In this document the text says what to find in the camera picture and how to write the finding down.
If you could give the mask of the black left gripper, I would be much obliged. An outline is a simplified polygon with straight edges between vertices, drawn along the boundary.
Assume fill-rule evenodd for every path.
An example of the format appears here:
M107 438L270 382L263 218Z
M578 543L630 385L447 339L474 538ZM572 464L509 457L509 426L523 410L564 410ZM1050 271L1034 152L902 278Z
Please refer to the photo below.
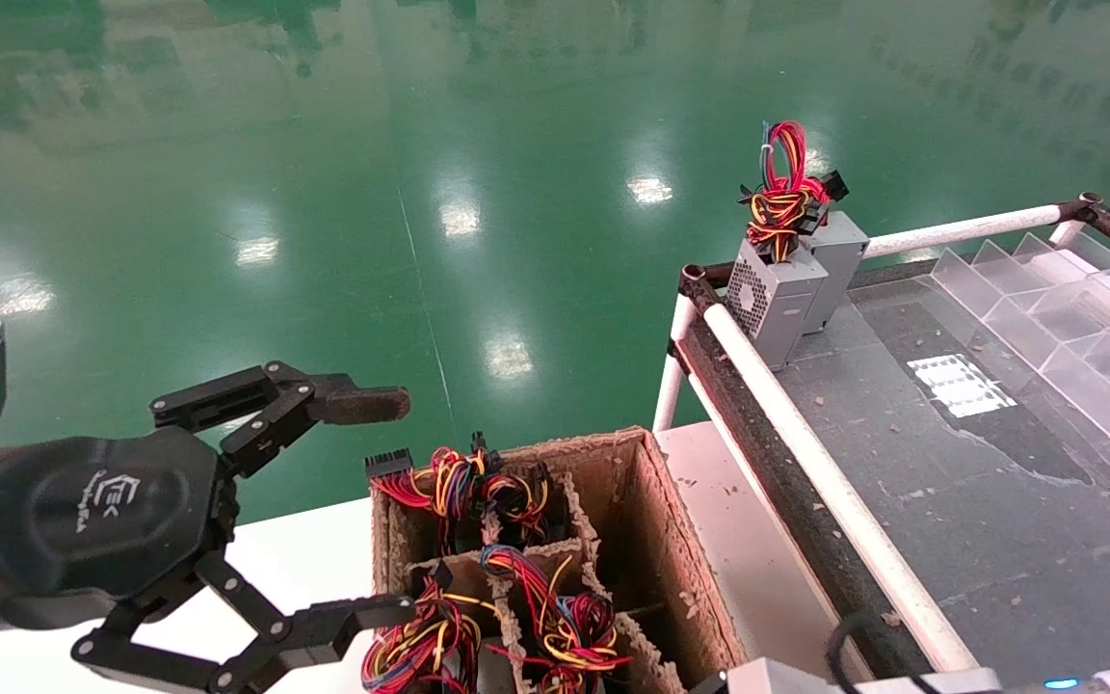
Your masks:
M383 594L282 614L225 561L239 513L232 477L251 477L317 423L398 421L410 406L406 388L269 361L159 396L158 430L143 437L0 449L0 631L105 618L71 658L167 693L265 693L296 668L339 663L359 633L414 618L414 600ZM193 435L233 420L241 425L220 454ZM254 632L241 652L220 663L133 641L202 587Z

